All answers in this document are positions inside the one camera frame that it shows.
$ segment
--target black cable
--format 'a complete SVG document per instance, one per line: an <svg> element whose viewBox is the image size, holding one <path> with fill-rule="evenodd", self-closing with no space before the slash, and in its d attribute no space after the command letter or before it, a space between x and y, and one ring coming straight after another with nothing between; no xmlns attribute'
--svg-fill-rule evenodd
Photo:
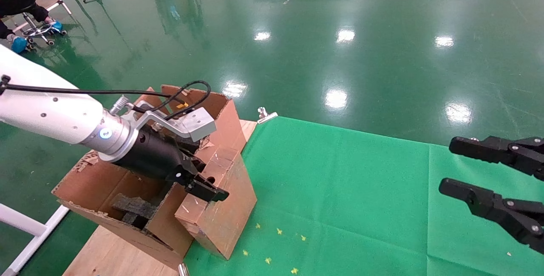
<svg viewBox="0 0 544 276"><path fill-rule="evenodd" d="M165 93L162 93L162 92L153 92L153 91L147 91L147 90L79 90L79 89L70 89L70 88L52 88L52 87L37 87L37 86L25 86L25 85L15 85L15 84L4 84L2 85L2 88L5 89L5 90L19 90L19 91L27 91L27 92L43 92L43 93L68 93L68 94L142 94L142 95L147 95L147 96L162 96L162 97L165 97L167 98L164 102L162 102L159 106L157 107L154 107L154 108L151 108L151 111L156 111L162 107L164 107L166 104L168 104L169 102L171 102L172 100L176 100L178 102L180 102L181 104L185 104L184 101L180 100L177 98L177 96L179 94L181 94L181 92L183 92L185 89L187 89L187 87L193 85L193 84L203 84L206 86L206 94L204 94L204 96L202 98L200 98L200 100L198 100L196 103L180 110L180 111L177 111L171 115L168 115L166 116L164 119L166 121L176 117L176 116L179 116L179 115L182 115L184 113L187 113L188 111L192 110L193 108L195 108L196 106L198 106L199 104L201 104L202 102L204 102L204 100L206 100L206 98L208 98L212 92L212 87L205 81L202 81L202 80L198 80L198 81L193 81L193 82L189 82L187 84L185 84L183 87L179 88L179 90L173 94L173 95L170 95L170 94L165 94ZM146 110L144 110L143 108L140 108L140 107L137 107L135 106L134 108L134 111L137 111L137 112L140 112L140 113L144 113Z"/></svg>
<svg viewBox="0 0 544 276"><path fill-rule="evenodd" d="M169 121L170 119L172 119L172 118L174 118L176 116L179 116L179 115L182 115L182 114L185 114L185 113L191 111L196 106L198 106L199 104L204 102L204 100L206 100L210 96L210 94L212 93L212 87L208 83L206 83L204 81L198 81L198 83L206 85L206 94L204 94L204 96L202 96L202 98L200 98L200 100L198 100L194 104L192 104L190 106L187 106L186 108L183 108L182 110L177 111L177 112L175 112L175 113L173 113L171 115L166 116L164 118L166 121Z"/></svg>
<svg viewBox="0 0 544 276"><path fill-rule="evenodd" d="M15 85L15 84L5 84L2 88L6 90L19 90L19 91L28 91L28 92L45 92L45 93L69 93L69 94L142 94L147 96L162 96L164 98L169 98L170 101L176 100L182 104L185 102L176 98L176 96L171 96L162 92L154 92L147 90L75 90L69 88L51 88L51 87L36 87L36 86L25 86L25 85ZM145 110L139 107L134 108L135 111L144 113Z"/></svg>
<svg viewBox="0 0 544 276"><path fill-rule="evenodd" d="M208 83L206 83L206 82L204 82L202 80L192 81L192 82L189 82L189 83L183 85L182 87L180 87L179 90L176 91L175 94L172 94L168 99L166 99L164 102L162 102L159 106L151 108L150 111L157 111L157 110L165 107L168 103L170 103L172 100L174 100L179 94L181 94L189 86L194 85L194 84L203 84L203 85L206 86L207 91L209 91L209 92L212 91L212 87L210 87L210 85Z"/></svg>

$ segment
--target glossy epoxy floor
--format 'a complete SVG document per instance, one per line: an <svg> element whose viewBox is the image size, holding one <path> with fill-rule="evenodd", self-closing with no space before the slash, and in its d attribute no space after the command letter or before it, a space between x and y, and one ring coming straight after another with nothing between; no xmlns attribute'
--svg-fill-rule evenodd
<svg viewBox="0 0 544 276"><path fill-rule="evenodd" d="M542 135L542 0L66 0L69 35L25 55L87 89L203 79L305 121L448 144ZM98 97L109 107L116 97ZM0 203L45 222L85 152L0 127ZM22 275L60 275L95 225L70 214ZM30 240L0 224L0 270Z"/></svg>

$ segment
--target torn cardboard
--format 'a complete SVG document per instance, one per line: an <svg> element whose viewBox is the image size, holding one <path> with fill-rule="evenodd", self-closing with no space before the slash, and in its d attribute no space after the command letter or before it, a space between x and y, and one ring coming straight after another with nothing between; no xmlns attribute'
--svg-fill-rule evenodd
<svg viewBox="0 0 544 276"><path fill-rule="evenodd" d="M202 247L229 260L257 202L255 191L240 153L230 148L216 147L202 176L229 197L208 203L188 194L175 216Z"/></svg>
<svg viewBox="0 0 544 276"><path fill-rule="evenodd" d="M175 86L163 86L165 92L177 90ZM201 90L187 90L182 93L182 99L191 104L203 95ZM153 106L161 103L157 96L141 96L138 100L146 100ZM178 105L178 102L173 101L169 107L178 110ZM212 115L217 130L201 142L195 156L207 163L217 146L241 151L246 140L233 100L222 94L211 93L199 107L204 107ZM170 113L166 107L161 110ZM165 181L144 177L103 162L97 158L96 152L91 151L66 174L52 193L72 211L104 226L163 264L176 269L183 261L193 237L174 217L187 194L181 185L175 183L161 198L165 188ZM112 201L119 194L160 202L144 229L121 222L126 212L112 207Z"/></svg>

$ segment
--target wooden platform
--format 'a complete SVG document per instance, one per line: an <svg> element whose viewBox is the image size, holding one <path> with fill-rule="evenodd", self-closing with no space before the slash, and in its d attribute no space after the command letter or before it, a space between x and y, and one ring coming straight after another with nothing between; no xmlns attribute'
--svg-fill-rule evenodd
<svg viewBox="0 0 544 276"><path fill-rule="evenodd" d="M240 120L249 140L257 125ZM63 276L179 276L109 230L99 226L85 243Z"/></svg>

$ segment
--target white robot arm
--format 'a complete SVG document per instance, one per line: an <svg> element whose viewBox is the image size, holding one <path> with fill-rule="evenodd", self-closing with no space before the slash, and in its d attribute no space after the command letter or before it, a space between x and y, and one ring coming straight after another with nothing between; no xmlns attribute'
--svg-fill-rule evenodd
<svg viewBox="0 0 544 276"><path fill-rule="evenodd" d="M0 46L0 76L0 121L87 146L99 152L104 161L148 177L175 181L206 201L225 200L229 196L199 174L203 164L180 150L175 137L165 136L146 124L153 120L180 137L198 141L215 131L214 120L204 108L190 107L191 115L179 119L151 109L136 120L134 110L142 112L141 108L128 103L124 96L121 103L107 111L70 82L4 46ZM125 106L133 110L117 115Z"/></svg>

